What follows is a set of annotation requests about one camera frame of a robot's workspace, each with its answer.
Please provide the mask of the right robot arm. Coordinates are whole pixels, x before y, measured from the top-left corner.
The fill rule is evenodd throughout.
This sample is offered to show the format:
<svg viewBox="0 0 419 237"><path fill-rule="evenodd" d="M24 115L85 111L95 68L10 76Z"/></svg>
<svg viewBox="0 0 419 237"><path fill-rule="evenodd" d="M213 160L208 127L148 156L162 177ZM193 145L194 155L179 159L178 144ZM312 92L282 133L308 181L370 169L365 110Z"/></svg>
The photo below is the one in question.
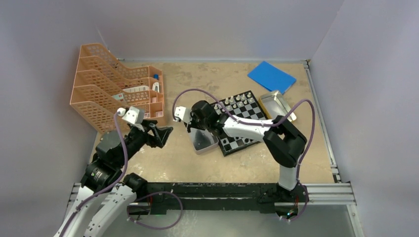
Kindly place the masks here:
<svg viewBox="0 0 419 237"><path fill-rule="evenodd" d="M241 118L229 111L216 112L205 100L198 101L190 109L177 107L174 116L190 128L207 130L215 136L263 142L279 164L279 198L289 201L296 196L298 165L305 155L307 139L284 116L266 120Z"/></svg>

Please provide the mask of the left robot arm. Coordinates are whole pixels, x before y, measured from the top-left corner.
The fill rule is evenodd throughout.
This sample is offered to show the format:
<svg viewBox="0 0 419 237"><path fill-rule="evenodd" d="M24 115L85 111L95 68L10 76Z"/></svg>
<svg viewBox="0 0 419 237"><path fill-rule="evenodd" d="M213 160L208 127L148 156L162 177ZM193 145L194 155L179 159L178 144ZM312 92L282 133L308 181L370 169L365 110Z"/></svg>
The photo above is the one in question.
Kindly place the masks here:
<svg viewBox="0 0 419 237"><path fill-rule="evenodd" d="M100 237L129 204L149 197L148 181L135 173L126 174L128 161L145 145L163 148L173 128L157 127L155 120L144 120L140 125L129 125L128 135L117 125L101 136L74 203L55 236Z"/></svg>

